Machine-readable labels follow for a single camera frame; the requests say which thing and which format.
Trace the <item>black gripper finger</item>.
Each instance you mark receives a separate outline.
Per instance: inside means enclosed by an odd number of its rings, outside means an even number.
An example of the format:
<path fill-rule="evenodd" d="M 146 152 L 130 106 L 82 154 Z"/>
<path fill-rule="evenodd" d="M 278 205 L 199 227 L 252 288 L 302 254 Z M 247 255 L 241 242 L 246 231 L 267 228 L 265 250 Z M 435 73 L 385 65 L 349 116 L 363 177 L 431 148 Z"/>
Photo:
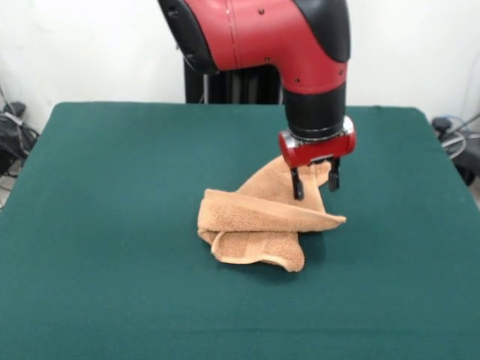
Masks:
<path fill-rule="evenodd" d="M 303 183 L 299 176 L 299 169 L 292 168 L 290 170 L 291 177 L 292 177 L 292 190 L 293 190 L 293 197 L 295 200 L 303 200 L 305 198 L 305 192 Z"/>
<path fill-rule="evenodd" d="M 340 158 L 332 158 L 330 161 L 330 170 L 328 173 L 328 189 L 331 192 L 335 192 L 340 187 L 340 165 L 341 159 Z"/>

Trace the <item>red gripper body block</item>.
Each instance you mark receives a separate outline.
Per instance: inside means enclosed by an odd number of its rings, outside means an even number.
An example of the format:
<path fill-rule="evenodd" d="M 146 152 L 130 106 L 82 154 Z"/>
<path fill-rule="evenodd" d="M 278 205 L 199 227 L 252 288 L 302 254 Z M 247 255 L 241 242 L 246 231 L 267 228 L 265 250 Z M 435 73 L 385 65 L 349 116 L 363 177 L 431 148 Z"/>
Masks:
<path fill-rule="evenodd" d="M 356 131 L 352 119 L 345 115 L 343 129 L 336 136 L 305 142 L 284 130 L 279 133 L 278 142 L 286 165 L 299 168 L 351 154 L 356 147 Z"/>

